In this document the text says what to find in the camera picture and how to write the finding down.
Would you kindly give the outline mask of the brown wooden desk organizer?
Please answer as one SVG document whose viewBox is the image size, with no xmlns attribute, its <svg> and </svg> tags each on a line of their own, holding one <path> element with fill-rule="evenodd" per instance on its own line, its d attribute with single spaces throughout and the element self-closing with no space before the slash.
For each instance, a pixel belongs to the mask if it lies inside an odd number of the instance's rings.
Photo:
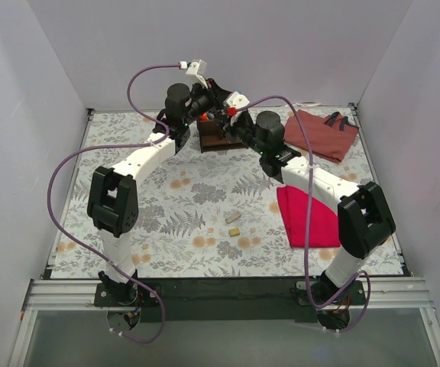
<svg viewBox="0 0 440 367">
<path fill-rule="evenodd" d="M 245 148 L 239 141 L 230 142 L 215 119 L 208 121 L 200 121 L 198 119 L 197 129 L 199 132 L 200 151 L 202 153 Z"/>
</svg>

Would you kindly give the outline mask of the beige eraser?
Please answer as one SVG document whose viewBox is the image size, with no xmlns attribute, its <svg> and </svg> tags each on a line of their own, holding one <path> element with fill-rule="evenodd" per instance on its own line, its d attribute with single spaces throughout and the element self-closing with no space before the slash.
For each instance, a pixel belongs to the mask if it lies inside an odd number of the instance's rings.
<svg viewBox="0 0 440 367">
<path fill-rule="evenodd" d="M 230 216 L 228 216 L 228 217 L 225 219 L 225 222 L 226 222 L 227 224 L 230 224 L 230 223 L 234 222 L 236 219 L 239 219 L 240 216 L 241 216 L 241 213 L 238 212 L 238 211 L 235 211 L 234 213 L 232 213 Z"/>
</svg>

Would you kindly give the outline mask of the tan small eraser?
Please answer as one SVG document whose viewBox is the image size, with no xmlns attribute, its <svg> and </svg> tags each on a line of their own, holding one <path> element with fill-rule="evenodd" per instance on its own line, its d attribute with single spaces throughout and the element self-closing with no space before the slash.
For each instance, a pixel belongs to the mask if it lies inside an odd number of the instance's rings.
<svg viewBox="0 0 440 367">
<path fill-rule="evenodd" d="M 230 236 L 237 236 L 237 235 L 240 235 L 240 229 L 239 229 L 239 228 L 230 229 L 230 230 L 229 230 L 229 235 L 230 235 Z"/>
</svg>

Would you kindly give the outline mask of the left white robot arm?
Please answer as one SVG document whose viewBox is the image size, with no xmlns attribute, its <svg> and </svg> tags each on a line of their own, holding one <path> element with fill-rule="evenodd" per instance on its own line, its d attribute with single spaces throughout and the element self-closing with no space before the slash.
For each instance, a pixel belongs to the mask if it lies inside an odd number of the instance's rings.
<svg viewBox="0 0 440 367">
<path fill-rule="evenodd" d="M 245 96 L 218 87 L 212 79 L 192 86 L 173 84 L 145 147 L 112 167 L 95 169 L 87 213 L 107 258 L 99 279 L 115 303 L 128 306 L 138 298 L 137 269 L 131 255 L 131 230 L 139 213 L 138 188 L 160 164 L 181 150 L 190 136 L 192 122 L 206 112 L 239 109 L 247 103 Z"/>
</svg>

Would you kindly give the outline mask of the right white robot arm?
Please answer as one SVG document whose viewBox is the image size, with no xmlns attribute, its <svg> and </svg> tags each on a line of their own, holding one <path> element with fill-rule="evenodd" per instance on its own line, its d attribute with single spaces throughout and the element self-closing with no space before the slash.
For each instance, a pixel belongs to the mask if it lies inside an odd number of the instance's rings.
<svg viewBox="0 0 440 367">
<path fill-rule="evenodd" d="M 306 293 L 317 310 L 342 302 L 370 254 L 396 230 L 381 187 L 372 181 L 359 185 L 342 180 L 316 167 L 312 156 L 305 158 L 285 144 L 284 127 L 275 112 L 263 111 L 253 120 L 246 109 L 228 107 L 222 124 L 228 137 L 260 155 L 268 177 L 307 193 L 308 206 L 318 200 L 336 214 L 341 249 L 320 279 L 306 284 Z"/>
</svg>

